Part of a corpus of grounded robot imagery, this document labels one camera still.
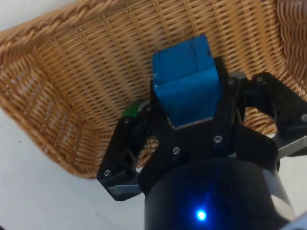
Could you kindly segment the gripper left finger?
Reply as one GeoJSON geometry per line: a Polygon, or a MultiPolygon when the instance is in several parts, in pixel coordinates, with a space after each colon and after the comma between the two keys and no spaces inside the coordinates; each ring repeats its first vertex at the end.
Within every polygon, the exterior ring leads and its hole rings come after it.
{"type": "Polygon", "coordinates": [[[125,201],[140,193],[147,195],[167,173],[188,162],[188,154],[151,84],[150,102],[135,117],[119,119],[96,178],[113,199],[125,201]],[[156,138],[158,146],[137,172],[141,151],[150,138],[156,138]]]}

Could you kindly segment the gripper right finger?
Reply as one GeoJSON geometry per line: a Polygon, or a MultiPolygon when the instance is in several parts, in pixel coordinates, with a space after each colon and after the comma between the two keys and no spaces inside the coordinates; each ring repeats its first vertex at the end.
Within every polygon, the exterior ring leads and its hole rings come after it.
{"type": "Polygon", "coordinates": [[[226,158],[232,153],[239,160],[263,168],[276,168],[285,156],[307,152],[298,141],[307,136],[307,103],[268,72],[246,77],[231,77],[223,58],[214,58],[222,97],[213,117],[212,156],[226,158]],[[275,139],[244,125],[245,109],[254,107],[276,124],[275,139]]]}

